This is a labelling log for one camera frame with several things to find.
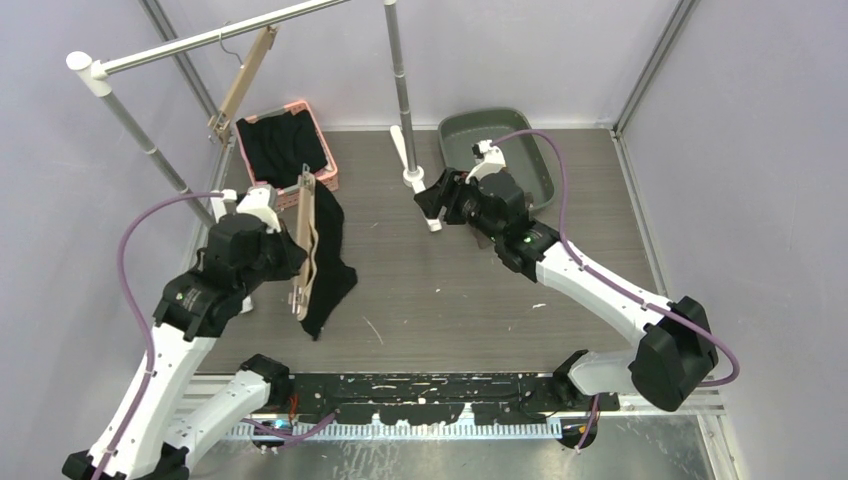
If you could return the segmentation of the black underwear with beige waistband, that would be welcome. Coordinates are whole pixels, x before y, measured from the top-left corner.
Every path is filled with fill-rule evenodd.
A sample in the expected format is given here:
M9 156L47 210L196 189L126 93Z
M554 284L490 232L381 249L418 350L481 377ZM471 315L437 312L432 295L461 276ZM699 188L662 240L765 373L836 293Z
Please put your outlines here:
M318 341L333 311L358 283L357 271L342 259L345 215L334 194L321 182L315 186L315 252L317 273L302 329Z

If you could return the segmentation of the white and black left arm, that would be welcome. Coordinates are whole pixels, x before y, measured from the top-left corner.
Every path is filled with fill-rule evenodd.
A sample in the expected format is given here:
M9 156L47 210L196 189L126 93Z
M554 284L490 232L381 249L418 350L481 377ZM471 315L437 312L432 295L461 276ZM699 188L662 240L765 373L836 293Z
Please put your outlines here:
M70 454L69 479L186 479L209 449L242 418L285 409L290 370L262 354L244 361L230 383L187 418L174 415L197 368L264 282L297 275L307 255L274 211L223 216L196 264L163 289L130 389L100 438Z

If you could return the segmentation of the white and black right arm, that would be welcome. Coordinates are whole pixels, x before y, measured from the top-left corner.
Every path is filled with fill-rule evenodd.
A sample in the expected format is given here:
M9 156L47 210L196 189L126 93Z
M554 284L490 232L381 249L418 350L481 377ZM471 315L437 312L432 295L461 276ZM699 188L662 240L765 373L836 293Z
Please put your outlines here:
M556 400L565 409L623 393L673 412L717 365L716 348L703 336L709 323L700 303L646 292L587 258L529 213L509 173L477 180L448 168L414 201L428 219L477 230L509 270L576 301L628 342L629 349L617 352L579 350L555 370Z

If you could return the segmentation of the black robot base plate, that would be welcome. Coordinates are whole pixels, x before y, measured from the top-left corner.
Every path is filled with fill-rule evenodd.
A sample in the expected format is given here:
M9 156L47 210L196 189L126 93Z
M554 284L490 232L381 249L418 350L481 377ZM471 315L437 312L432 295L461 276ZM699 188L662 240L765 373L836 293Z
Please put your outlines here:
M261 413L341 425L455 424L465 409L476 426L540 424L557 414L583 417L592 400L550 373L299 373L290 397Z

